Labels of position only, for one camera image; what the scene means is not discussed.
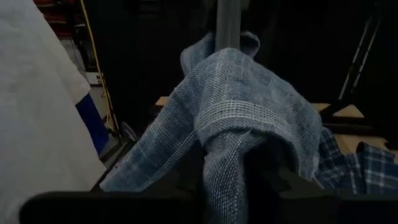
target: black metal stand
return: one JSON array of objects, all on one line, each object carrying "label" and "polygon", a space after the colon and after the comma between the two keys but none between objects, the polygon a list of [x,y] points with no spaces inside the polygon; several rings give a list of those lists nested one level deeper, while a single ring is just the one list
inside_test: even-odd
[{"label": "black metal stand", "polygon": [[[354,56],[353,64],[349,69],[339,100],[320,112],[323,125],[331,129],[333,133],[384,137],[383,133],[377,131],[377,129],[375,129],[371,124],[371,121],[367,118],[333,116],[333,114],[345,107],[356,104],[356,86],[361,76],[369,50],[373,44],[373,40],[377,34],[381,19],[381,7],[380,4],[377,3],[375,5],[374,12],[364,28],[363,36]],[[398,142],[389,141],[386,146],[389,149],[398,149]]]}]

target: cloth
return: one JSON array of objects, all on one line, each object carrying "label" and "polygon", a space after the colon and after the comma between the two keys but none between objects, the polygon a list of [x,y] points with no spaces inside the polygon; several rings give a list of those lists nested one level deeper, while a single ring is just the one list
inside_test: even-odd
[{"label": "cloth", "polygon": [[259,40],[241,37],[241,50],[213,54],[208,34],[181,55],[186,77],[169,103],[101,183],[109,191],[139,192],[161,178],[197,141],[207,152],[203,184],[211,222],[245,223],[243,155],[278,138],[294,170],[312,179],[318,168],[319,114],[293,87],[256,63]]},{"label": "cloth", "polygon": [[0,0],[0,223],[31,196],[89,190],[105,170],[75,105],[89,84],[32,0]]},{"label": "cloth", "polygon": [[76,109],[86,124],[97,154],[100,155],[106,143],[109,141],[109,134],[90,94],[83,97],[76,105]]},{"label": "cloth", "polygon": [[321,188],[351,194],[398,193],[398,164],[393,153],[362,142],[356,153],[343,155],[327,128],[322,130],[319,153],[313,181]]}]

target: white fabric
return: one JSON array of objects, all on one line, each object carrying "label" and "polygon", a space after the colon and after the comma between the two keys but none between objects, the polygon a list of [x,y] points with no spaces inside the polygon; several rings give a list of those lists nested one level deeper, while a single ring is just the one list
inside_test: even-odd
[{"label": "white fabric", "polygon": [[75,104],[90,86],[32,0],[0,0],[0,223],[53,190],[104,172]]}]

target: blue fabric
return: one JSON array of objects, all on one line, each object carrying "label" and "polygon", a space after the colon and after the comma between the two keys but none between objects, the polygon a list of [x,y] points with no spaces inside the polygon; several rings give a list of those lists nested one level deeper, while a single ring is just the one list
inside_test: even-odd
[{"label": "blue fabric", "polygon": [[321,188],[352,194],[398,193],[398,164],[393,153],[362,142],[356,153],[343,155],[327,128],[322,130],[319,153],[314,182]]},{"label": "blue fabric", "polygon": [[76,105],[76,109],[86,124],[91,140],[93,140],[94,147],[99,155],[108,142],[109,135],[90,94],[81,99]]},{"label": "blue fabric", "polygon": [[215,223],[246,222],[243,155],[267,140],[284,142],[296,173],[314,178],[322,131],[319,114],[290,84],[252,59],[259,48],[257,37],[244,33],[242,51],[214,54],[213,39],[208,34],[182,52],[185,79],[101,183],[103,190],[146,189],[198,141],[207,152],[203,187]]}]

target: yellow cable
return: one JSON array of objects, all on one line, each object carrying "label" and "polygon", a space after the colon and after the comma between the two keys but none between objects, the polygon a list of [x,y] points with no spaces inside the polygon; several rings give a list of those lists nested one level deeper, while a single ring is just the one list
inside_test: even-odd
[{"label": "yellow cable", "polygon": [[86,24],[87,24],[87,28],[88,28],[88,33],[90,35],[91,45],[93,47],[93,53],[94,53],[95,62],[96,62],[96,65],[97,65],[99,77],[101,79],[102,88],[103,88],[103,91],[104,91],[104,94],[105,94],[105,100],[107,102],[107,104],[106,104],[106,110],[107,110],[107,112],[106,112],[106,114],[107,114],[107,116],[106,116],[106,124],[108,125],[109,128],[112,129],[112,131],[114,131],[114,128],[117,127],[118,124],[113,124],[113,125],[109,124],[110,116],[113,116],[113,114],[111,114],[111,109],[113,109],[112,102],[111,102],[111,97],[109,95],[108,89],[106,88],[105,79],[104,79],[103,74],[102,74],[101,69],[100,69],[100,63],[98,61],[97,52],[96,52],[95,45],[94,45],[94,37],[93,37],[93,33],[91,31],[90,22],[88,21],[88,16],[87,16],[87,12],[86,12],[85,3],[83,2],[83,0],[80,0],[80,4],[81,4],[81,8],[83,9],[83,14],[85,15]]}]

